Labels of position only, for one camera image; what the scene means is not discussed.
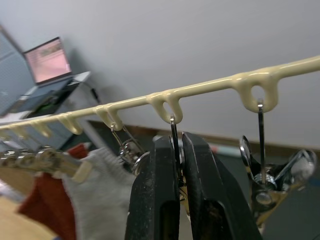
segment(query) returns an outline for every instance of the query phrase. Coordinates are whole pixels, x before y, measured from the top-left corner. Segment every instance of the baseboard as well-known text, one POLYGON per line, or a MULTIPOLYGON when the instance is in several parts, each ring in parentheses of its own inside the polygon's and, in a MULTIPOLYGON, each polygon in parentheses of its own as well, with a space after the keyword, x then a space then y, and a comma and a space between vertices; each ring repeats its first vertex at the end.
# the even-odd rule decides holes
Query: baseboard
MULTIPOLYGON (((156 129, 156 128, 148 128, 143 126, 132 126, 132 125, 126 125, 128 130, 133 135, 148 135, 148 136, 155 136, 155 135, 170 135, 170 130, 164 130, 164 129, 156 129)), ((207 142, 213 143, 213 144, 219 144, 219 145, 227 145, 227 146, 233 146, 233 147, 239 147, 239 139, 237 138, 230 138, 230 137, 223 137, 223 136, 213 136, 213 135, 206 135, 206 134, 198 134, 202 138, 204 138, 207 142)), ((260 144, 257 141, 250 141, 250 145, 252 148, 253 153, 259 153, 260 152, 260 144)), ((305 149, 304 146, 288 146, 288 145, 281 145, 281 144, 274 144, 274 143, 266 143, 265 144, 265 154, 267 156, 272 157, 285 157, 288 158, 297 151, 305 149)), ((320 149, 312 149, 318 158, 320 157, 320 149)))

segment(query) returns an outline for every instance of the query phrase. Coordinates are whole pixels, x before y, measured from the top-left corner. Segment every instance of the metal clip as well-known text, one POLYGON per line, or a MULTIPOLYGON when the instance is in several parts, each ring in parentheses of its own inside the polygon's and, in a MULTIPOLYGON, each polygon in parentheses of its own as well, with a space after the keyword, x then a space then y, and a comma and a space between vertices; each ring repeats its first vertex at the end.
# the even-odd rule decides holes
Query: metal clip
POLYGON ((261 227, 272 212, 293 189, 303 185, 313 175, 317 156, 310 150, 300 150, 287 164, 264 166, 252 156, 250 144, 245 136, 240 140, 240 152, 250 183, 251 211, 258 227, 261 227))
POLYGON ((177 131, 177 125, 175 123, 175 116, 174 115, 172 115, 170 118, 170 126, 171 126, 171 133, 172 133, 172 142, 173 142, 173 149, 174 149, 177 178, 178 178, 178 182, 179 182, 179 187, 183 187, 185 184, 184 184, 184 179, 183 179, 182 172, 181 172, 178 131, 177 131))
POLYGON ((14 168, 16 167, 16 160, 18 154, 14 150, 7 150, 2 153, 0 158, 0 167, 14 168))
POLYGON ((264 126, 264 112, 263 100, 258 100, 258 121, 259 121, 259 138, 260 138, 260 161, 261 161, 261 183, 266 184, 266 151, 265 151, 265 126, 264 126))
POLYGON ((139 142, 131 135, 125 126, 123 126, 123 130, 128 134, 130 139, 122 143, 120 137, 115 132, 115 125, 111 125, 111 133, 120 146, 120 157, 129 164, 132 173, 137 176, 150 152, 144 151, 139 142))
POLYGON ((19 156, 16 159, 16 165, 19 168, 37 171, 37 168, 34 166, 35 162, 36 154, 28 149, 21 150, 19 156))
POLYGON ((93 166, 88 161, 78 161, 64 152, 50 146, 43 146, 36 155, 38 169, 59 178, 61 173, 67 174, 76 183, 84 182, 93 166))

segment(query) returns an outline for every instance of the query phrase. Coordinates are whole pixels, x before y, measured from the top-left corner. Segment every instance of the gray sock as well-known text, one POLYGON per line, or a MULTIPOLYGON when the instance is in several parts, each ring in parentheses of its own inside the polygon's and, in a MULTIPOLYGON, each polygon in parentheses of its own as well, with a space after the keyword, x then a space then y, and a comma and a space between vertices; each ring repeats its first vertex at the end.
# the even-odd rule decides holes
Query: gray sock
POLYGON ((93 169, 82 183, 63 176, 63 185, 75 215, 77 240, 123 240, 135 176, 108 148, 84 158, 93 169))

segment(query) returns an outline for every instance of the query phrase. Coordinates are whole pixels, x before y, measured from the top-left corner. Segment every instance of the laptop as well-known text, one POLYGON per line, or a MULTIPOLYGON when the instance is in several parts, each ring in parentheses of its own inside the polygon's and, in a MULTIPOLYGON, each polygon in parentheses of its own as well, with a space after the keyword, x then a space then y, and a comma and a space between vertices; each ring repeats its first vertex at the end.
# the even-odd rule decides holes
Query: laptop
POLYGON ((24 56, 37 89, 15 109, 16 113, 32 111, 74 79, 59 37, 26 51, 24 56))

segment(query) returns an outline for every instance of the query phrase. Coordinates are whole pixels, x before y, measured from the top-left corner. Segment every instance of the cable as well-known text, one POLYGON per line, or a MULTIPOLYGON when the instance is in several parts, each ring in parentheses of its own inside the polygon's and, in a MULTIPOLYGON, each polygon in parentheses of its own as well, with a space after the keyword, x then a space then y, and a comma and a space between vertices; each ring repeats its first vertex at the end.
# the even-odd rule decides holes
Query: cable
POLYGON ((74 80, 75 82, 78 82, 79 84, 84 84, 86 85, 88 88, 90 88, 90 92, 92 94, 92 96, 94 97, 94 99, 97 101, 98 104, 101 104, 99 95, 97 94, 97 91, 87 82, 82 82, 82 81, 78 81, 78 80, 74 80))

